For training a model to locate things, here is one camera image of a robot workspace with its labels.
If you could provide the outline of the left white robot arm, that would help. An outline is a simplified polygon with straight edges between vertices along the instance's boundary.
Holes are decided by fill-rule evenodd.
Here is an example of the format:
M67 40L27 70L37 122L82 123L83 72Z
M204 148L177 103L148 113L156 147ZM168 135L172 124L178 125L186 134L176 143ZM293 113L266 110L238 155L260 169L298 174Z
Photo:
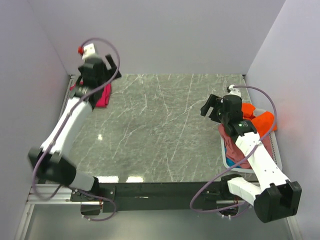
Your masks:
M68 155L87 115L102 97L104 86L121 78L117 67L118 64L109 54L105 59L95 53L85 57L83 65L78 68L80 76L70 91L58 123L40 147L32 147L28 152L33 179L80 189L88 201L99 197L98 179L77 170Z

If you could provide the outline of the orange t shirt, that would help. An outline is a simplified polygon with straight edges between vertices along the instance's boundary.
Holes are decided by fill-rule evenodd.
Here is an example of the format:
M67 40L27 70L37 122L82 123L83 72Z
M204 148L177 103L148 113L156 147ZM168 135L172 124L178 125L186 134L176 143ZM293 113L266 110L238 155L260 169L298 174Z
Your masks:
M264 109L256 108L251 103L242 103L243 118L250 120L260 137L263 137L272 127L275 116Z

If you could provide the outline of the magenta t shirt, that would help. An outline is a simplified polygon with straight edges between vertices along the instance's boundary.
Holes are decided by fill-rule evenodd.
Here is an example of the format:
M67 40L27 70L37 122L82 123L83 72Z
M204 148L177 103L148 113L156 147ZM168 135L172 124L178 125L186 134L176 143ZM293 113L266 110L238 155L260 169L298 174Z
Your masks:
M74 84L70 88L70 98L81 98L86 95L92 89L82 84ZM88 98L84 99L83 102L90 103L92 109L94 108L106 108L109 104L110 95L112 92L112 85L108 84L104 87L103 90L97 91L94 94L90 95Z

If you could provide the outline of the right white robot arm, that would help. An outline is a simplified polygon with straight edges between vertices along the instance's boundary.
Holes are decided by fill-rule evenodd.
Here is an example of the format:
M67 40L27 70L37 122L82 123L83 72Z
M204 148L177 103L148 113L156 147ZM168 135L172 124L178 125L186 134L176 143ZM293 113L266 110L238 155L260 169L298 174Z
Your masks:
M296 215L302 188L278 168L252 121L244 118L242 98L234 94L224 97L211 94L200 109L201 116L206 116L210 108L213 110L209 118L222 124L226 134L247 157L259 182L254 185L235 174L224 176L220 180L221 197L230 200L238 196L250 203L263 223Z

